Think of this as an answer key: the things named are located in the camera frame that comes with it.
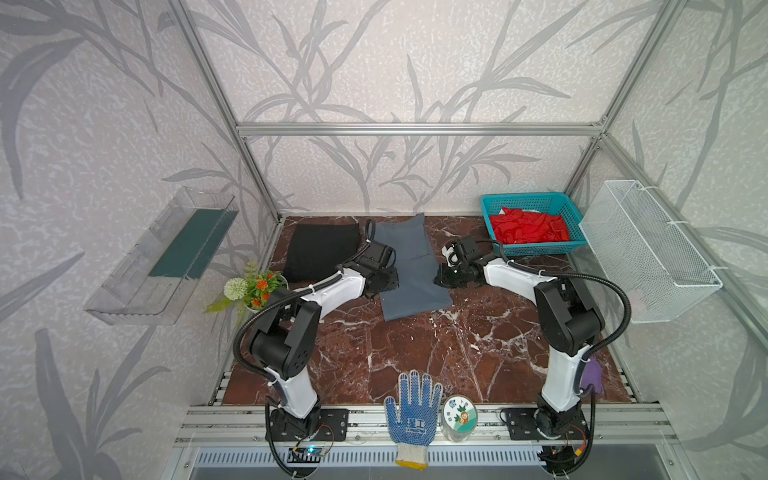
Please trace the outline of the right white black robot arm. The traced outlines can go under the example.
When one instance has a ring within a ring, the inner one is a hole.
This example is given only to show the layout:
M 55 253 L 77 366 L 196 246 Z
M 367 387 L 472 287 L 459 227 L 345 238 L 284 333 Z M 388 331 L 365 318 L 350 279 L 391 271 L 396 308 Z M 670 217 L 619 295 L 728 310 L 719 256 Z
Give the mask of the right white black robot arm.
M 549 344 L 547 377 L 537 400 L 539 417 L 550 425 L 570 422 L 582 398 L 594 393 L 582 379 L 591 358 L 627 330 L 632 305 L 616 283 L 580 272 L 550 272 L 522 265 L 505 255 L 503 247 L 488 240 L 492 251 L 484 253 L 484 241 L 471 236 L 442 248 L 445 261 L 438 267 L 435 283 L 448 289 L 471 283 L 507 290 L 530 300 L 538 312 L 539 326 Z M 603 337 L 605 319 L 588 288 L 595 283 L 612 291 L 623 307 L 619 326 Z

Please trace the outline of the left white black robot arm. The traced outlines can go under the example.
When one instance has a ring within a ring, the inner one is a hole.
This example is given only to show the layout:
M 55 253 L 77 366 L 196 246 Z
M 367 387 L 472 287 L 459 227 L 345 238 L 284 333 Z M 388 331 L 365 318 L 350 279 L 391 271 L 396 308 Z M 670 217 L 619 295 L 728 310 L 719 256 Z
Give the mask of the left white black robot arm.
M 307 430 L 316 430 L 321 418 L 308 371 L 320 321 L 348 302 L 398 287 L 395 250 L 375 240 L 375 231 L 375 221 L 367 220 L 363 246 L 333 275 L 302 290 L 276 290 L 233 339 L 236 363 L 277 391 L 279 400 L 267 405 Z

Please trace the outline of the grey t shirt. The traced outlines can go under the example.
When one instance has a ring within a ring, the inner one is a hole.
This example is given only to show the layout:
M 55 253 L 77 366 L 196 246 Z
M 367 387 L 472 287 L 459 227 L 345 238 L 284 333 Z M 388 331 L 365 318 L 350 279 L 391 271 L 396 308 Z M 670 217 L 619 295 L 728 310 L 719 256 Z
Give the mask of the grey t shirt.
M 376 226 L 374 239 L 392 247 L 398 287 L 380 294 L 383 317 L 394 321 L 453 305 L 449 290 L 434 283 L 439 263 L 425 229 L 425 216 Z

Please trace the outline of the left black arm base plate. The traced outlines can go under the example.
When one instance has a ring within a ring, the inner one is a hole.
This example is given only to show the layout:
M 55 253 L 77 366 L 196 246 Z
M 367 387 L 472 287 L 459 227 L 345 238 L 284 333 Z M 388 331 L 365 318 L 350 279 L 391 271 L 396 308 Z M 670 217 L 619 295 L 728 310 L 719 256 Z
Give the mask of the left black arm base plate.
M 298 418 L 285 409 L 270 412 L 269 432 L 273 441 L 287 442 L 305 438 L 321 441 L 344 441 L 349 426 L 348 409 L 316 407 L 306 418 Z

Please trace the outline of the teal plastic basket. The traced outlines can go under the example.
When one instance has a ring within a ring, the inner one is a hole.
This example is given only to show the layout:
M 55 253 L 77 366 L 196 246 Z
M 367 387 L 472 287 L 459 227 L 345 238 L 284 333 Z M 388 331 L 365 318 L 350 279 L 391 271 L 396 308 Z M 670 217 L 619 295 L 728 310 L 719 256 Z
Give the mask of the teal plastic basket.
M 561 255 L 587 244 L 582 215 L 563 193 L 491 194 L 480 202 L 490 238 L 508 257 Z

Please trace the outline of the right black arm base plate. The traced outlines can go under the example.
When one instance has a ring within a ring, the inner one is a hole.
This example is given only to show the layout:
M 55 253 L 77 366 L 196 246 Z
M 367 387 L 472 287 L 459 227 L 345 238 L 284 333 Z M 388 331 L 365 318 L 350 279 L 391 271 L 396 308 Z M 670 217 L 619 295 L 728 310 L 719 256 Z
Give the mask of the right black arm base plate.
M 583 437 L 590 434 L 581 403 L 563 412 L 547 405 L 504 408 L 501 419 L 511 440 L 565 440 L 577 433 Z

